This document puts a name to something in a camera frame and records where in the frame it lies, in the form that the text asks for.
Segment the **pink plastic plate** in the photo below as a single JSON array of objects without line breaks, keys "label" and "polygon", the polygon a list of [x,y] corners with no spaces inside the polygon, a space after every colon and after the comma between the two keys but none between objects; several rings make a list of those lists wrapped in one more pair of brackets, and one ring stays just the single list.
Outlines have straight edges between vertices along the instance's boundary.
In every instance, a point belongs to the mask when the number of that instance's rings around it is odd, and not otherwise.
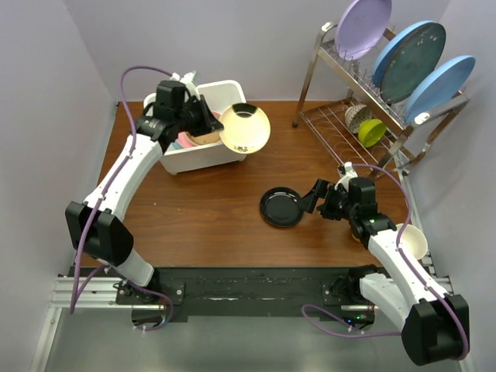
[{"label": "pink plastic plate", "polygon": [[181,132],[178,134],[177,139],[172,143],[172,148],[174,150],[182,150],[187,148],[195,147],[193,146],[186,137],[187,132]]}]

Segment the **cream plate black brushstroke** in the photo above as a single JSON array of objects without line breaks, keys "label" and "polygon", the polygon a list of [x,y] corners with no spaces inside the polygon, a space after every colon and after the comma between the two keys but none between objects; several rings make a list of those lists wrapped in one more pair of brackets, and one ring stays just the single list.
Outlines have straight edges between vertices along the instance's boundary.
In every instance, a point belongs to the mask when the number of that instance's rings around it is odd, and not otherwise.
[{"label": "cream plate black brushstroke", "polygon": [[259,107],[236,103],[220,116],[220,140],[235,153],[251,154],[261,150],[270,139],[270,120]]}]

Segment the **black glossy plate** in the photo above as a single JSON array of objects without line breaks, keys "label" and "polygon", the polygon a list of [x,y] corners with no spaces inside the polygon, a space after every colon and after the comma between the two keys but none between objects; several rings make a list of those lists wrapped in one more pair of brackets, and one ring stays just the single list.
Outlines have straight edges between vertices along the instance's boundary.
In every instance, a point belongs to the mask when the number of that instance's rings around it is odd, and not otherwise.
[{"label": "black glossy plate", "polygon": [[301,196],[290,188],[277,187],[266,191],[260,199],[260,214],[265,222],[277,228],[291,228],[303,218]]}]

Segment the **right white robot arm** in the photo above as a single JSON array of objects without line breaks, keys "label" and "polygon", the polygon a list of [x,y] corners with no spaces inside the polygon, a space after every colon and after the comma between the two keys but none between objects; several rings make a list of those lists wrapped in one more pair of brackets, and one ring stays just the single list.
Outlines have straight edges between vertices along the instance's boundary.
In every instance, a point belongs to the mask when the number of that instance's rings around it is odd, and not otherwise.
[{"label": "right white robot arm", "polygon": [[470,351],[469,306],[461,295],[451,295],[398,246],[399,230],[379,212],[374,182],[366,177],[343,177],[333,184],[319,179],[300,201],[304,212],[318,210],[324,219],[345,219],[354,236],[384,266],[345,286],[347,299],[366,300],[397,327],[405,352],[418,365],[440,360],[462,360]]}]

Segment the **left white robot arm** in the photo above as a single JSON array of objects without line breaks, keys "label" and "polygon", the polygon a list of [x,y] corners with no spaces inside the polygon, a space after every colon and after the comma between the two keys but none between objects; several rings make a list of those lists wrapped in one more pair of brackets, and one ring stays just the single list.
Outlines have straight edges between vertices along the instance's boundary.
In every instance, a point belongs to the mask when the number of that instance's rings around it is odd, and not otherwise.
[{"label": "left white robot arm", "polygon": [[209,107],[205,85],[184,79],[161,81],[145,102],[141,116],[131,119],[131,132],[117,160],[82,202],[72,201],[65,218],[76,251],[71,302],[77,303],[85,283],[79,281],[81,258],[88,255],[122,276],[126,288],[143,304],[164,301],[158,269],[136,251],[124,219],[136,190],[149,170],[181,133],[217,133],[222,124]]}]

